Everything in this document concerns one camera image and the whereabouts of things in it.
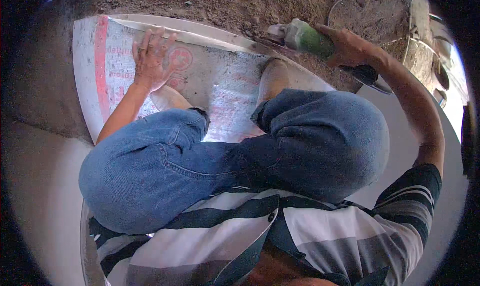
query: red stripe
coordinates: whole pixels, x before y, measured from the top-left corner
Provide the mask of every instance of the red stripe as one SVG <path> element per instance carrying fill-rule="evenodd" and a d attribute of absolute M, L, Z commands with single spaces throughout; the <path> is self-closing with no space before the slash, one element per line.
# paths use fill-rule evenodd
<path fill-rule="evenodd" d="M 110 116 L 109 89 L 105 77 L 105 41 L 107 39 L 107 27 L 109 18 L 106 15 L 98 17 L 95 28 L 95 82 L 96 92 L 98 94 L 98 103 L 105 123 Z"/>

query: right hand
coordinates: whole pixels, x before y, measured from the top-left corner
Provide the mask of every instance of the right hand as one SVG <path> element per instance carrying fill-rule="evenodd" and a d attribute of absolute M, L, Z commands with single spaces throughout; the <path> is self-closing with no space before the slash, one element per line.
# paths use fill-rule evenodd
<path fill-rule="evenodd" d="M 328 35 L 335 45 L 335 52 L 327 60 L 327 65 L 336 67 L 339 65 L 357 66 L 368 64 L 369 58 L 379 47 L 375 46 L 348 29 L 333 29 L 326 25 L 316 25 L 315 29 Z"/>

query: blue jeans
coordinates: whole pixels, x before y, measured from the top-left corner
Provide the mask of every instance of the blue jeans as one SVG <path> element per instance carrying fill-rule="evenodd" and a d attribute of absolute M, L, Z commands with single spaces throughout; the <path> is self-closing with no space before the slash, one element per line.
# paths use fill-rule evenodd
<path fill-rule="evenodd" d="M 348 92 L 285 89 L 252 120 L 265 135 L 201 142 L 208 116 L 169 109 L 134 121 L 85 158 L 81 193 L 100 224 L 153 233 L 232 186 L 277 188 L 333 204 L 376 181 L 389 154 L 385 119 Z"/>

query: striped shirt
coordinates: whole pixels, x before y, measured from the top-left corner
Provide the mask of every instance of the striped shirt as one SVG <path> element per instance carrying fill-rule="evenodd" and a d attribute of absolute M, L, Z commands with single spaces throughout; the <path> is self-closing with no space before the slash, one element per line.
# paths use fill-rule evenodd
<path fill-rule="evenodd" d="M 238 186 L 195 203 L 152 237 L 91 233 L 102 234 L 97 253 L 112 286 L 234 285 L 265 241 L 338 285 L 375 285 L 365 282 L 374 275 L 379 285 L 400 285 L 423 253 L 440 189 L 432 164 L 408 170 L 373 210 Z"/>

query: soil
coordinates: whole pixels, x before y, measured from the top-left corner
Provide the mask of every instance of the soil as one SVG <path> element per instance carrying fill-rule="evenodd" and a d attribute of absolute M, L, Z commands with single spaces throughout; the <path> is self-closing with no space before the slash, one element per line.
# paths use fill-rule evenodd
<path fill-rule="evenodd" d="M 90 12 L 102 14 L 148 13 L 188 19 L 215 26 L 244 37 L 266 38 L 269 25 L 289 23 L 293 18 L 324 24 L 335 0 L 90 0 Z M 333 27 L 346 27 L 381 44 L 400 61 L 407 42 L 397 40 L 408 33 L 409 0 L 344 0 L 330 18 Z M 339 69 L 310 54 L 296 58 L 339 90 L 356 92 L 361 84 Z"/>

